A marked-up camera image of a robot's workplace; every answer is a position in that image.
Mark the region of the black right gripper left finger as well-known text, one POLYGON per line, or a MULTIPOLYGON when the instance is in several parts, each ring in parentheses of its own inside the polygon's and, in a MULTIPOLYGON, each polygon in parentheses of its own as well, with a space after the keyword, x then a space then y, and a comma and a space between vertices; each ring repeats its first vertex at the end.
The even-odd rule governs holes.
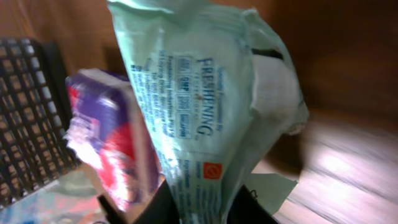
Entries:
POLYGON ((104 211, 105 218, 110 224, 133 224, 133 223, 152 223, 152 224, 179 224, 179 214, 172 198, 170 189, 164 181, 154 198, 144 209, 144 211, 134 220, 127 221, 115 208, 111 206, 106 197, 102 194, 97 200, 104 211))

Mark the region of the red purple snack packet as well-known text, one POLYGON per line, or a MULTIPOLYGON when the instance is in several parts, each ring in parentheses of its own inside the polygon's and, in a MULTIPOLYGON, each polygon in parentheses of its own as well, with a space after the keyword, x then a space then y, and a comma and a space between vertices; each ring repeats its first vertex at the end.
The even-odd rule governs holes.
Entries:
POLYGON ((128 77, 90 68, 65 83, 67 146, 94 168, 120 211, 147 202, 161 184, 160 164, 128 77))

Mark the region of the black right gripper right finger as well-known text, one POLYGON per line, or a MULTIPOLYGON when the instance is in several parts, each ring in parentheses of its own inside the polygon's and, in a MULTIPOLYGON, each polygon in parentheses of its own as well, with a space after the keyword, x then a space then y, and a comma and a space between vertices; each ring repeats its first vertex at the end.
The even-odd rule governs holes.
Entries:
POLYGON ((278 222, 258 204, 244 185, 234 199, 227 224, 278 224, 278 222))

